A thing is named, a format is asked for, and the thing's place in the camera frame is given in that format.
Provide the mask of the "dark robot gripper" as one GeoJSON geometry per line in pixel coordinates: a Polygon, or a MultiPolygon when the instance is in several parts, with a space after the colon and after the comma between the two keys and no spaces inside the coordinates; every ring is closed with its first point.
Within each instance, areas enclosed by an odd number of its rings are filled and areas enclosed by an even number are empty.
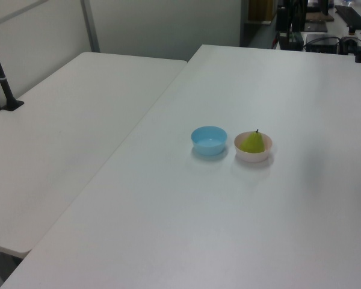
{"type": "Polygon", "coordinates": [[[295,42],[296,33],[296,42],[303,43],[303,38],[300,32],[304,30],[304,1],[291,1],[290,24],[292,32],[288,33],[288,42],[295,42]]]}

